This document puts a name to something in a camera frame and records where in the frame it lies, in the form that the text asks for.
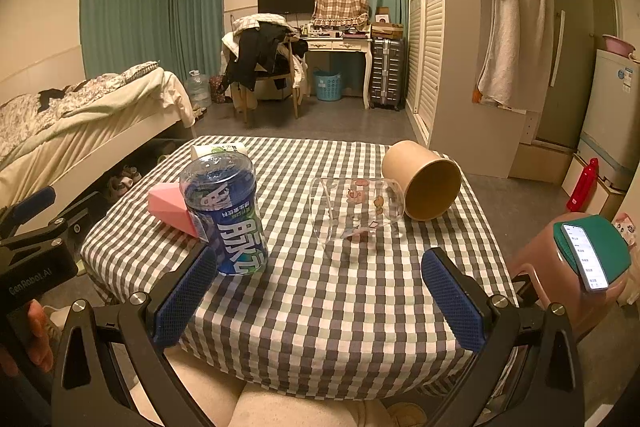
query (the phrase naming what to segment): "smartphone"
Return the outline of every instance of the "smartphone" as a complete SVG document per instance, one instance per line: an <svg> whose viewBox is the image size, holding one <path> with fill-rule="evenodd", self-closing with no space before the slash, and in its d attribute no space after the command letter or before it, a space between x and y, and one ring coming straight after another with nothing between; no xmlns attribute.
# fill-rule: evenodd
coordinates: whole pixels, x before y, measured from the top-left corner
<svg viewBox="0 0 640 427"><path fill-rule="evenodd" d="M562 225L562 233L569 242L569 247L574 253L574 259L578 264L582 282L588 292L602 292L609 287L607 276L602 269L596 251L589 241L587 233L582 227L575 225Z"/></svg>

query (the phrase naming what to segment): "desk drawer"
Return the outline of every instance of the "desk drawer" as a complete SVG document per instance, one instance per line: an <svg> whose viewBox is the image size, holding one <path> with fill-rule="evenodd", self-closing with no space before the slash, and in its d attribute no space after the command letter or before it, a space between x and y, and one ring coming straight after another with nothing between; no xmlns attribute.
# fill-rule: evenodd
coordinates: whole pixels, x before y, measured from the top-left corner
<svg viewBox="0 0 640 427"><path fill-rule="evenodd" d="M327 51L330 51L331 50L331 41L327 41L327 42L318 42L318 41L309 42L309 49L310 50L327 50Z"/></svg>
<svg viewBox="0 0 640 427"><path fill-rule="evenodd" d="M332 49L334 50L345 50L345 51L360 51L363 49L363 42L362 41L356 41L356 42L351 42L351 41L334 41L333 43L333 47ZM367 42L364 42L364 51L366 51L366 45Z"/></svg>

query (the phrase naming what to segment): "floor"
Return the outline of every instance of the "floor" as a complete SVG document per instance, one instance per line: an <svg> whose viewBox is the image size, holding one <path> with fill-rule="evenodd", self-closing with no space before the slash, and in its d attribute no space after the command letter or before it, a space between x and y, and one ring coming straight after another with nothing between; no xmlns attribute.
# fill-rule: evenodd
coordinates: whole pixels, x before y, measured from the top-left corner
<svg viewBox="0 0 640 427"><path fill-rule="evenodd" d="M212 105L195 125L196 134L225 136L268 136L324 140L363 141L391 145L415 139L405 112L393 109L365 111L361 98L345 97L337 102L305 98L300 118L293 116L293 103L286 100L260 101L249 111L249 126L233 104Z"/></svg>
<svg viewBox="0 0 640 427"><path fill-rule="evenodd" d="M212 106L196 123L199 136L274 136L393 144L415 139L405 111L364 111L362 100L344 98L338 102L305 99L299 120L293 117L290 100L260 102L247 127L234 115L231 104ZM553 217L564 212L567 196L562 188L516 179L468 174L467 178L494 230L505 258L526 245ZM61 307L79 296L100 301L86 276L76 278L49 292L44 302ZM585 386L586 412L601 403L613 403L640 364L640 317L638 308L615 307L578 346ZM132 368L126 354L118 350L127 381Z"/></svg>

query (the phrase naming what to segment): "blue label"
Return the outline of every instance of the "blue label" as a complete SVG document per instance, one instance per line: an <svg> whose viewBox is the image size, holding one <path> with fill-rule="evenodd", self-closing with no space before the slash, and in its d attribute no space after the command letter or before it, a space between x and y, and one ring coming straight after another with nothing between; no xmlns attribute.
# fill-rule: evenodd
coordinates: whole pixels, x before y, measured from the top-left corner
<svg viewBox="0 0 640 427"><path fill-rule="evenodd" d="M191 211L202 222L209 247L215 251L218 270L227 275L253 273L262 268L268 256L262 224L255 209L255 187L235 205L228 204L230 198L226 187L218 193L222 198L213 205L216 210L192 208Z"/></svg>

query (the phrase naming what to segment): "red water bottle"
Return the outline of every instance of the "red water bottle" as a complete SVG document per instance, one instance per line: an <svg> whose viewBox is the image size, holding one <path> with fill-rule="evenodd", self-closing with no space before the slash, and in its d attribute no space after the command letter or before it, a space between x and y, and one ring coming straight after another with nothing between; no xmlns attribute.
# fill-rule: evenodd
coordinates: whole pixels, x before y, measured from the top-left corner
<svg viewBox="0 0 640 427"><path fill-rule="evenodd" d="M598 179L598 159L591 158L589 165L582 169L580 179L575 184L574 193L571 194L569 201L566 202L566 209L569 212L580 212L596 179Z"/></svg>

